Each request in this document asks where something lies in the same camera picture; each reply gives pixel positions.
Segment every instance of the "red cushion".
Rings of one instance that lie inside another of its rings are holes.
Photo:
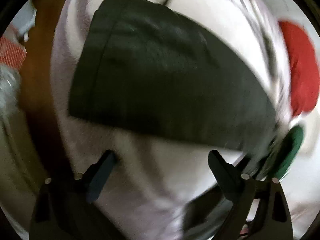
[[[299,26],[279,22],[287,45],[291,69],[291,107],[293,116],[312,111],[319,95],[319,68],[315,49]]]

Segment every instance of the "red cloth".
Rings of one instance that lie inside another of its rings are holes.
[[[288,22],[279,22],[287,45],[291,69],[293,116],[312,111],[319,96],[319,68],[315,49],[305,31]]]

